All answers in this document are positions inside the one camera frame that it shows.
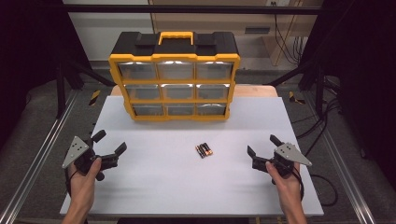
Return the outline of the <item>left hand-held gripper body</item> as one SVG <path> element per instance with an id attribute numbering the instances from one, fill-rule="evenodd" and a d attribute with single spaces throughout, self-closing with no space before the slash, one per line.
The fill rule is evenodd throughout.
<path id="1" fill-rule="evenodd" d="M 75 136 L 69 149 L 67 149 L 62 168 L 67 170 L 74 164 L 79 173 L 86 175 L 90 171 L 92 163 L 98 158 L 93 150 L 93 144 L 96 142 L 97 139 L 95 138 L 82 140 Z"/>

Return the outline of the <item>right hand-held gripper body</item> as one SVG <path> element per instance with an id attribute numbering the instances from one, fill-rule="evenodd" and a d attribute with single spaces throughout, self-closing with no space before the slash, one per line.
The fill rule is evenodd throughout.
<path id="1" fill-rule="evenodd" d="M 274 156 L 269 162 L 281 177 L 289 177 L 293 173 L 295 163 L 312 165 L 312 162 L 294 144 L 283 142 L 276 143 Z"/>

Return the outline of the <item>yellow black organizer case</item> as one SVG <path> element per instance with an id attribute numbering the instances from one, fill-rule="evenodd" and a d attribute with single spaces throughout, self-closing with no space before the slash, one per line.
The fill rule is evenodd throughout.
<path id="1" fill-rule="evenodd" d="M 129 96 L 123 87 L 118 69 L 119 63 L 127 62 L 232 62 L 232 85 L 235 86 L 235 74 L 240 64 L 240 55 L 234 35 L 230 32 L 214 32 L 197 34 L 195 32 L 159 32 L 158 34 L 142 34 L 139 32 L 123 32 L 120 34 L 108 61 L 114 82 L 120 88 L 124 99 L 124 107 L 133 120 L 164 121 L 191 119 L 199 121 L 226 120 L 230 117 L 230 104 L 227 100 L 224 116 L 147 116 L 136 117 L 131 108 Z"/>

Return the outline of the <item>person's left hand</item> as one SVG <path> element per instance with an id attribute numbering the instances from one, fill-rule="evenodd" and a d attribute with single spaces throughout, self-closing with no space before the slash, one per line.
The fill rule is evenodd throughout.
<path id="1" fill-rule="evenodd" d="M 101 164 L 102 159 L 97 158 L 87 174 L 75 174 L 71 178 L 71 199 L 73 203 L 93 203 L 95 178 L 100 171 Z"/>

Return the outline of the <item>person's right hand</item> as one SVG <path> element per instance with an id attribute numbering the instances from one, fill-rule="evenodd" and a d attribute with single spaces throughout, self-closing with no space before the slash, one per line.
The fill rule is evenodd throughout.
<path id="1" fill-rule="evenodd" d="M 265 165 L 268 174 L 276 183 L 281 208 L 283 210 L 292 210 L 301 207 L 300 182 L 298 179 L 293 175 L 283 178 L 269 161 Z"/>

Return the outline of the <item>light wooden table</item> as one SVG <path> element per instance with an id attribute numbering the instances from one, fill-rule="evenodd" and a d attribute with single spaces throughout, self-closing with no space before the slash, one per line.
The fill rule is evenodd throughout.
<path id="1" fill-rule="evenodd" d="M 236 97 L 277 97 L 276 89 L 263 85 L 185 84 L 132 85 L 126 88 L 131 100 L 225 100 Z"/>

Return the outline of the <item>black metal stand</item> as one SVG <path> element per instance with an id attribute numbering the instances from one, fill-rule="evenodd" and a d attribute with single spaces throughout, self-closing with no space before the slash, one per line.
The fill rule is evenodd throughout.
<path id="1" fill-rule="evenodd" d="M 324 89 L 324 70 L 315 60 L 309 60 L 305 63 L 299 64 L 295 69 L 289 71 L 286 75 L 283 75 L 268 83 L 269 86 L 276 87 L 283 82 L 302 74 L 303 77 L 300 80 L 298 86 L 301 91 L 309 90 L 313 84 L 316 84 L 315 88 L 315 112 L 320 119 L 323 118 L 323 89 Z"/>
<path id="2" fill-rule="evenodd" d="M 57 119 L 59 119 L 66 110 L 64 81 L 67 80 L 69 85 L 74 90 L 80 90 L 84 86 L 84 83 L 79 76 L 80 73 L 85 74 L 108 87 L 115 86 L 113 81 L 102 77 L 87 66 L 75 61 L 59 62 L 58 66 L 56 67 L 56 87 L 58 100 Z"/>

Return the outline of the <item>set of clear drawers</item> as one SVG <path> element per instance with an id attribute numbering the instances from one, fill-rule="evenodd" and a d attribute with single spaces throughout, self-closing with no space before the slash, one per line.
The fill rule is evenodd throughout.
<path id="1" fill-rule="evenodd" d="M 118 69 L 136 117 L 226 114 L 232 62 L 127 62 Z"/>

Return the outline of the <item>black curtain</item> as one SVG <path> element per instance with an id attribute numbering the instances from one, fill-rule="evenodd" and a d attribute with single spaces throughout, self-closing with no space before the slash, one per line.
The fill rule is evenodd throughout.
<path id="1" fill-rule="evenodd" d="M 83 86 L 76 62 L 90 66 L 63 0 L 0 0 L 0 148 L 26 106 L 29 90 L 61 70 L 74 89 Z"/>
<path id="2" fill-rule="evenodd" d="M 303 60 L 340 80 L 361 146 L 396 189 L 396 0 L 323 0 Z"/>

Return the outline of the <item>light wooden cabinet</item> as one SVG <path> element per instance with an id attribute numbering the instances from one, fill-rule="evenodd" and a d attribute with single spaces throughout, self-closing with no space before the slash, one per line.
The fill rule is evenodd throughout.
<path id="1" fill-rule="evenodd" d="M 266 7 L 267 0 L 148 0 L 152 6 L 239 6 Z M 320 7 L 324 0 L 290 0 L 288 7 Z M 156 32 L 194 31 L 196 33 L 232 32 L 259 38 L 272 65 L 294 62 L 290 43 L 294 37 L 309 37 L 315 15 L 153 13 Z"/>

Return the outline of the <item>black metal crossbar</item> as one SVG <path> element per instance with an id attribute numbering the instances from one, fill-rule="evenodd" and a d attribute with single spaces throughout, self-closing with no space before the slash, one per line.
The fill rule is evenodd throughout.
<path id="1" fill-rule="evenodd" d="M 323 7 L 239 7 L 239 6 L 144 6 L 144 5 L 78 5 L 61 6 L 67 12 L 90 13 L 206 13 L 206 14 L 280 14 L 319 15 Z"/>

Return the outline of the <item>aluminium floor rail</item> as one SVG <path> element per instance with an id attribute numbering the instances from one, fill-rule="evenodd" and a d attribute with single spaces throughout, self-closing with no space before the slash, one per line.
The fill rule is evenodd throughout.
<path id="1" fill-rule="evenodd" d="M 5 210 L 0 214 L 0 224 L 13 224 L 18 213 L 21 211 L 27 196 L 30 193 L 48 155 L 50 154 L 66 120 L 69 117 L 71 110 L 78 98 L 79 92 L 71 90 L 69 97 L 66 101 L 64 112 L 57 118 L 49 133 L 47 134 L 45 141 L 38 150 L 33 162 L 31 163 L 28 171 L 26 172 L 23 180 L 19 184 L 13 197 L 7 204 Z"/>
<path id="2" fill-rule="evenodd" d="M 328 106 L 330 103 L 324 105 L 316 102 L 316 96 L 309 91 L 304 91 L 303 96 L 312 111 L 318 119 L 326 119 L 328 116 Z M 359 189 L 352 173 L 347 167 L 338 147 L 336 146 L 330 132 L 325 124 L 320 126 L 322 141 L 328 151 L 333 167 L 338 174 L 340 182 L 346 192 L 350 204 L 360 222 L 360 224 L 375 224 L 375 218 L 363 198 L 361 190 Z"/>

